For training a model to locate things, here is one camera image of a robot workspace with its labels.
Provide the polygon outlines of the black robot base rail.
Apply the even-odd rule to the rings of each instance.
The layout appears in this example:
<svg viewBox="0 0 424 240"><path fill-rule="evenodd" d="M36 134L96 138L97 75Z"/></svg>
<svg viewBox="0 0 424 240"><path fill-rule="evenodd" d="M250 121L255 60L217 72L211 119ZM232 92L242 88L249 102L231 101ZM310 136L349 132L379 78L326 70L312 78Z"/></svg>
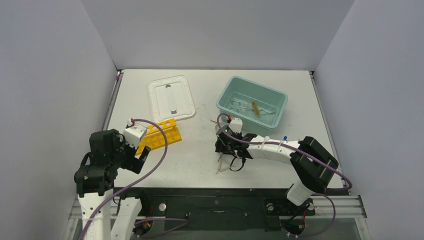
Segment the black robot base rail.
<svg viewBox="0 0 424 240"><path fill-rule="evenodd" d="M281 223L297 224L314 216L313 200L295 206L286 188L164 188L133 187L119 196L141 201L139 217L164 217L165 230L188 221L187 231L281 230Z"/></svg>

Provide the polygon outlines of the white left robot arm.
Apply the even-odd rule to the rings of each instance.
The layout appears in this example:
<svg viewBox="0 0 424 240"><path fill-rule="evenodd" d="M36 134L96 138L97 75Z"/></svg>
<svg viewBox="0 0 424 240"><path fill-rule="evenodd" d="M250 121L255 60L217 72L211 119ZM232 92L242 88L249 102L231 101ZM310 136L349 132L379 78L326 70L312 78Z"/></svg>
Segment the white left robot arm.
<svg viewBox="0 0 424 240"><path fill-rule="evenodd" d="M82 240L109 240L111 238L110 200L118 170L139 174L151 149L141 149L140 142L147 129L132 126L123 132L101 130L90 135L90 151L85 154L74 174L76 193L82 211Z"/></svg>

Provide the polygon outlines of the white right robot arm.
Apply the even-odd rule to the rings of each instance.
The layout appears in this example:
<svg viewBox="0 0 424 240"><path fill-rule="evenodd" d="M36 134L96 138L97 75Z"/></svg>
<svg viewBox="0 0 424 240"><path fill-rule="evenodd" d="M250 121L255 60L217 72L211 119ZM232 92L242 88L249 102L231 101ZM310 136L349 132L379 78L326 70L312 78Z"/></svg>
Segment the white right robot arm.
<svg viewBox="0 0 424 240"><path fill-rule="evenodd" d="M302 140L276 141L254 133L242 135L229 127L218 130L215 151L231 155L236 159L265 159L290 165L298 180L289 188L282 199L283 209L296 213L313 194L323 194L339 162L315 138L306 136Z"/></svg>

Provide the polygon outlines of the metal crucible tongs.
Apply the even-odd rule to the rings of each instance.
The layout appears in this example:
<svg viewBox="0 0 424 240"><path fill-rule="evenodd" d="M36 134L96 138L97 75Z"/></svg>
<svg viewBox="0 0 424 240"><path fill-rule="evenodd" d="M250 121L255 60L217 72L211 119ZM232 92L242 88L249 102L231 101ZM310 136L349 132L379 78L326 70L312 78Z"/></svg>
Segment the metal crucible tongs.
<svg viewBox="0 0 424 240"><path fill-rule="evenodd" d="M252 112L252 102L251 102L250 106L248 106L247 102L241 102L239 100L232 100L230 110L233 110L235 112L240 112L240 111ZM259 108L259 110L260 110L261 116L272 116L272 115L277 114L276 112L268 111L268 110L263 109L263 108Z"/></svg>

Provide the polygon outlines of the teal plastic bin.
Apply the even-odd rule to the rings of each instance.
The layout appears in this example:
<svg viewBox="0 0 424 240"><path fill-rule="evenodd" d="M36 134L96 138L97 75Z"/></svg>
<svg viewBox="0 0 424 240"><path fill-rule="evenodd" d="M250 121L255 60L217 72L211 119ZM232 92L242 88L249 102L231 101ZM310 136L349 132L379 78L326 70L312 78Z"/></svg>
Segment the teal plastic bin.
<svg viewBox="0 0 424 240"><path fill-rule="evenodd" d="M240 118L243 122L243 131L268 136L278 127L288 99L287 94L282 91L240 76L233 76L217 99L216 106L221 113ZM234 111L230 109L232 100L247 103L248 107L250 107L252 101L255 101L259 108L276 112L276 115L257 117L253 112Z"/></svg>

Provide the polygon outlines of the brown test tube brush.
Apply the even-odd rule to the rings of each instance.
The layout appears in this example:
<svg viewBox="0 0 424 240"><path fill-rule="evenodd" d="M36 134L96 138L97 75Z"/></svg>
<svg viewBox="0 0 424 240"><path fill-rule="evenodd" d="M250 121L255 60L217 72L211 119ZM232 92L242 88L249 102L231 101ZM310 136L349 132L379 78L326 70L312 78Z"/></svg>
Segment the brown test tube brush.
<svg viewBox="0 0 424 240"><path fill-rule="evenodd" d="M252 109L251 109L252 112L255 114L255 116L257 116L259 118L261 116L261 112L260 112L260 109L259 109L259 107L258 107L258 105L255 101L253 101L251 103L251 107L252 107Z"/></svg>

